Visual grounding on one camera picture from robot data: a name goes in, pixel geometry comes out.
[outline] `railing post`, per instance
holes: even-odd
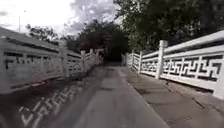
[[[142,51],[139,54],[138,74],[140,74],[142,68]]]
[[[131,68],[134,65],[134,50],[131,51]]]
[[[81,62],[81,65],[82,65],[82,71],[83,73],[86,72],[86,60],[85,60],[85,54],[86,54],[86,51],[85,50],[82,50],[81,51],[81,55],[82,55],[82,62]]]
[[[94,58],[93,58],[93,49],[90,49],[90,65],[91,65],[91,68],[92,66],[94,65]]]
[[[213,96],[219,99],[224,100],[224,59],[222,59],[222,67],[220,68],[220,74],[217,80],[217,83],[215,84]]]
[[[163,56],[164,56],[164,49],[167,47],[168,42],[165,40],[160,40],[159,42],[159,55],[158,55],[158,64],[157,64],[157,70],[155,78],[159,79],[160,75],[163,71]]]
[[[60,43],[61,57],[62,57],[62,69],[63,69],[65,77],[69,77],[68,57],[67,57],[67,47],[66,46],[67,46],[66,42]]]

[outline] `cloud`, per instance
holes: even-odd
[[[75,0],[70,7],[75,16],[68,23],[69,31],[75,33],[83,29],[84,23],[89,23],[93,19],[112,21],[116,13],[113,0]]]
[[[7,15],[8,15],[8,13],[6,11],[0,11],[0,17],[7,16]]]

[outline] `road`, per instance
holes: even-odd
[[[100,88],[73,128],[169,128],[123,78],[109,68]]]
[[[2,102],[0,128],[169,128],[121,68],[98,67],[80,81],[53,82]]]

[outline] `lamp post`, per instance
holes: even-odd
[[[19,15],[19,33],[21,32],[21,23],[20,23],[20,15]]]

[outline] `bridge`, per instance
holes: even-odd
[[[125,66],[102,65],[100,49],[75,53],[0,28],[0,127],[222,128],[222,40],[224,31],[161,40],[156,52],[123,55]]]

